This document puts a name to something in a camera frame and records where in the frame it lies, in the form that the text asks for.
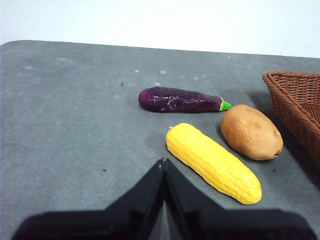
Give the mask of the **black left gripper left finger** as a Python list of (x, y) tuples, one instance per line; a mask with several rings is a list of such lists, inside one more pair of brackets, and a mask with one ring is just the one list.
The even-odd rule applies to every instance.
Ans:
[(165, 161), (158, 160), (124, 195), (102, 210), (51, 211), (27, 217), (14, 240), (140, 240), (163, 205)]

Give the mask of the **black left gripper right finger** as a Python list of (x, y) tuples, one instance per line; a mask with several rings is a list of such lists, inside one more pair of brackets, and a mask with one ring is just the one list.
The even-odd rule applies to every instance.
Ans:
[(307, 221), (280, 209), (227, 210), (163, 162), (166, 203), (184, 240), (315, 240)]

